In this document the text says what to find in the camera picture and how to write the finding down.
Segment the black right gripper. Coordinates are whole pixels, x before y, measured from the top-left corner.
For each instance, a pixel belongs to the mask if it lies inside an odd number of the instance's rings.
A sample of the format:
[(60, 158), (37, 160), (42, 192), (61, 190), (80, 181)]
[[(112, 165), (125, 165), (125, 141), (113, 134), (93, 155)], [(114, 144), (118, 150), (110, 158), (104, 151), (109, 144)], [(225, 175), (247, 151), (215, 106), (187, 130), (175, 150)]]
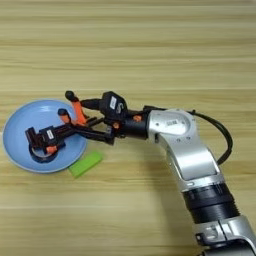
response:
[[(100, 99), (85, 99), (80, 101), (84, 108), (98, 110), (100, 108)], [(104, 122), (114, 129), (114, 134), (118, 138), (135, 137), (139, 139), (148, 138), (148, 113), (127, 112), (120, 117), (105, 117)], [(112, 133), (96, 131), (86, 127), (74, 127), (73, 130), (89, 139), (104, 142), (109, 145), (114, 144), (115, 136)]]

